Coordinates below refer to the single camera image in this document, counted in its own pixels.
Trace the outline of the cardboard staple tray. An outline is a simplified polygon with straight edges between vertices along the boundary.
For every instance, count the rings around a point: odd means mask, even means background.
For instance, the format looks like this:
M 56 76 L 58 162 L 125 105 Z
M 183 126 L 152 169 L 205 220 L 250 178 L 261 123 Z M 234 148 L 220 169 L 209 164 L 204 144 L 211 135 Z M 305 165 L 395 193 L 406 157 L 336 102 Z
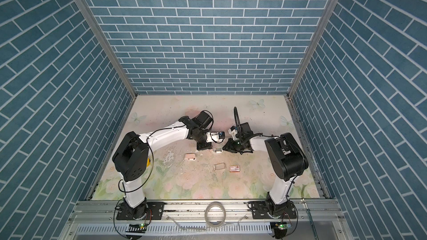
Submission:
M 225 170 L 225 169 L 226 169 L 226 164 L 223 162 L 214 164 L 214 166 L 213 166 L 214 171 L 221 171 L 221 170 Z

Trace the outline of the aluminium corner post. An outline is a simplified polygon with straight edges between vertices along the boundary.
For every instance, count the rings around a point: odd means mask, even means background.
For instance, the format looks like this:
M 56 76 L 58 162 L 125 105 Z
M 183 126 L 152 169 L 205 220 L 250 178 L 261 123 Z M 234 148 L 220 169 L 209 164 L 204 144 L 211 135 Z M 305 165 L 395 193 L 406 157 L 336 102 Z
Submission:
M 311 42 L 306 50 L 306 53 L 301 60 L 301 64 L 299 69 L 296 72 L 295 78 L 290 86 L 289 92 L 288 92 L 288 98 L 291 99 L 295 95 L 298 85 L 302 80 L 302 77 L 305 73 L 305 71 L 308 68 L 308 65 L 310 64 L 310 60 L 312 59 L 312 56 L 315 52 L 315 49 L 317 48 L 319 41 L 322 37 L 322 34 L 324 33 L 326 26 L 328 25 L 328 22 L 332 16 L 333 11 L 335 10 L 335 7 L 338 4 L 338 0 L 328 0 L 324 12 L 322 16 L 320 17 L 319 24 L 311 38 Z
M 133 85 L 131 84 L 129 78 L 127 77 L 124 69 L 122 68 L 117 56 L 115 55 L 112 47 L 110 46 L 107 38 L 105 37 L 104 33 L 102 32 L 102 29 L 97 22 L 95 16 L 93 15 L 92 11 L 90 10 L 90 7 L 88 6 L 86 0 L 74 0 L 75 4 L 77 5 L 78 9 L 80 10 L 81 14 L 83 15 L 85 21 L 89 25 L 91 31 L 93 32 L 94 36 L 97 38 L 100 46 L 102 47 L 103 51 L 107 55 L 108 59 L 110 60 L 110 63 L 118 73 L 121 81 L 123 82 L 124 86 L 127 88 L 129 94 L 133 99 L 136 99 L 137 92 L 135 91 Z

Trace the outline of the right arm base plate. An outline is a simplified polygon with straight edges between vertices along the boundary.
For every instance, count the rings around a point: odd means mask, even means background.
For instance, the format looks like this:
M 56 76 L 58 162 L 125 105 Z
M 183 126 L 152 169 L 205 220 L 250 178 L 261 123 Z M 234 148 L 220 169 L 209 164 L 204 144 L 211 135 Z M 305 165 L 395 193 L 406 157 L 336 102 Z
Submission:
M 255 220 L 265 219 L 296 219 L 297 209 L 293 201 L 287 201 L 283 204 L 274 204 L 273 201 L 250 201 L 246 204 Z

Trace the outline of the red staple box sleeve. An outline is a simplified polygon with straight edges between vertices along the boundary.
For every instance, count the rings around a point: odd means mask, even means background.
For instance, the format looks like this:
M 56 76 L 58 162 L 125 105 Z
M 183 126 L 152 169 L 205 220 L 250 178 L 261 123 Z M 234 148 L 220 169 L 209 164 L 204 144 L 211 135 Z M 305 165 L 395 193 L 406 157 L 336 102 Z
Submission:
M 239 165 L 230 165 L 229 166 L 229 172 L 231 172 L 231 173 L 240 172 L 240 166 Z

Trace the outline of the aluminium corner post left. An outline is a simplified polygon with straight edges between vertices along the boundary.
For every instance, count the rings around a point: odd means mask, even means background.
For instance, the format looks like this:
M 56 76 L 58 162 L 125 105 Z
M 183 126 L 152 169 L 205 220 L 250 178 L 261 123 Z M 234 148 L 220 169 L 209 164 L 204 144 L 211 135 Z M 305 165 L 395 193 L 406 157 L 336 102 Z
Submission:
M 102 47 L 103 51 L 107 55 L 108 59 L 110 60 L 110 63 L 118 73 L 121 81 L 123 82 L 124 86 L 127 88 L 129 94 L 133 99 L 136 99 L 137 92 L 135 91 L 133 85 L 131 84 L 129 78 L 127 77 L 124 69 L 122 68 L 117 56 L 115 55 L 112 47 L 110 46 L 107 38 L 105 37 L 104 33 L 102 32 L 102 29 L 97 22 L 95 16 L 93 15 L 92 11 L 90 10 L 90 7 L 88 6 L 86 0 L 74 0 L 75 4 L 77 5 L 78 9 L 80 10 L 81 14 L 83 15 L 85 21 L 89 25 L 91 31 L 93 32 L 94 36 L 97 38 L 100 46 Z

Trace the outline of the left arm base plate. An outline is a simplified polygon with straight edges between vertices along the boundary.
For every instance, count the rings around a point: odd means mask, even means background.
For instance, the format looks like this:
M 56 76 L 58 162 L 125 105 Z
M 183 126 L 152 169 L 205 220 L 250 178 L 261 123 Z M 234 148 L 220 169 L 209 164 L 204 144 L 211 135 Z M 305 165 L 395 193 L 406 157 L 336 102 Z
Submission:
M 164 202 L 147 202 L 145 200 L 137 207 L 131 208 L 129 204 L 124 201 L 115 208 L 117 211 L 116 219 L 119 221 L 160 220 L 163 215 L 164 207 Z

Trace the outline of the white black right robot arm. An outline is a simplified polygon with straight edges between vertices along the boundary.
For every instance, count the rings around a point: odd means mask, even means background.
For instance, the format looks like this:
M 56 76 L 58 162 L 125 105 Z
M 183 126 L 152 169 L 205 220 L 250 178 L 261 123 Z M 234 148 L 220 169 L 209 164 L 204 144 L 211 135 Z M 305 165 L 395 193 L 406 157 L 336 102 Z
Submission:
M 234 120 L 235 125 L 229 130 L 231 137 L 222 149 L 237 154 L 266 152 L 276 174 L 273 187 L 268 192 L 266 204 L 272 211 L 285 206 L 290 201 L 291 186 L 309 167 L 306 155 L 291 133 L 283 133 L 279 136 L 253 133 L 247 122 L 240 122 L 236 107 L 234 107 Z

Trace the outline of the aluminium corner post right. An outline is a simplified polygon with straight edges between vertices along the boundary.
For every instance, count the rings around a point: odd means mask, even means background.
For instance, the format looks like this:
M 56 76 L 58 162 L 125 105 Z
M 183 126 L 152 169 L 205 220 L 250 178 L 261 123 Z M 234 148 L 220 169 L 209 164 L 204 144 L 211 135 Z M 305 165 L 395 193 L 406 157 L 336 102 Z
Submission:
M 328 0 L 324 12 L 322 16 L 320 17 L 319 24 L 311 38 L 311 42 L 306 50 L 306 53 L 301 60 L 301 64 L 299 69 L 296 72 L 295 78 L 290 86 L 289 92 L 288 92 L 288 98 L 291 99 L 295 95 L 298 85 L 302 80 L 302 77 L 305 73 L 305 71 L 308 68 L 308 65 L 310 64 L 310 60 L 312 59 L 312 56 L 315 52 L 315 49 L 317 48 L 319 41 L 322 37 L 322 34 L 324 33 L 326 26 L 328 25 L 328 22 L 332 16 L 333 11 L 335 10 L 335 7 L 338 4 L 338 0 Z

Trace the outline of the coiled clear tube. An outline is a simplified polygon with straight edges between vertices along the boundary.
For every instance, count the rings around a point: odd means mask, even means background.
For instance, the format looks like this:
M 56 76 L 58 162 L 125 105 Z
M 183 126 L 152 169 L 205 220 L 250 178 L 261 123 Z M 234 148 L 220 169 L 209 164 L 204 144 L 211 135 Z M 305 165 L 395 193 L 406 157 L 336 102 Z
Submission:
M 226 210 L 222 203 L 211 202 L 205 209 L 204 218 L 206 225 L 210 228 L 219 228 L 225 225 Z

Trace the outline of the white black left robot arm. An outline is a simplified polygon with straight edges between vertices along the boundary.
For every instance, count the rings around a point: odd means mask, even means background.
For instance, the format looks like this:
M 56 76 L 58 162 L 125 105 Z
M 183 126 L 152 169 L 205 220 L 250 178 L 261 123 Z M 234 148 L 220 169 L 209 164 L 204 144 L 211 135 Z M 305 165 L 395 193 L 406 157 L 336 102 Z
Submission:
M 198 150 L 210 149 L 212 144 L 207 141 L 207 134 L 213 124 L 212 114 L 203 110 L 194 118 L 183 116 L 175 123 L 153 132 L 127 133 L 112 156 L 115 169 L 121 176 L 122 185 L 119 188 L 125 194 L 127 205 L 134 210 L 145 204 L 145 182 L 141 176 L 148 163 L 154 165 L 155 150 L 185 139 L 194 140 Z

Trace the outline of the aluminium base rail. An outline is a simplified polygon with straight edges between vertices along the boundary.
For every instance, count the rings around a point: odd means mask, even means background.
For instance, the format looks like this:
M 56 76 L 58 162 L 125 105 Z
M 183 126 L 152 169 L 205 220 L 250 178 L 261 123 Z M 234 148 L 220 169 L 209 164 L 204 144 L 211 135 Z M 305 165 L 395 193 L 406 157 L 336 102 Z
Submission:
M 225 225 L 210 228 L 204 212 L 214 201 L 226 210 Z M 116 219 L 120 201 L 80 201 L 60 234 L 62 240 L 350 240 L 336 200 L 294 199 L 296 219 L 255 220 L 246 205 L 264 200 L 167 200 L 160 220 Z

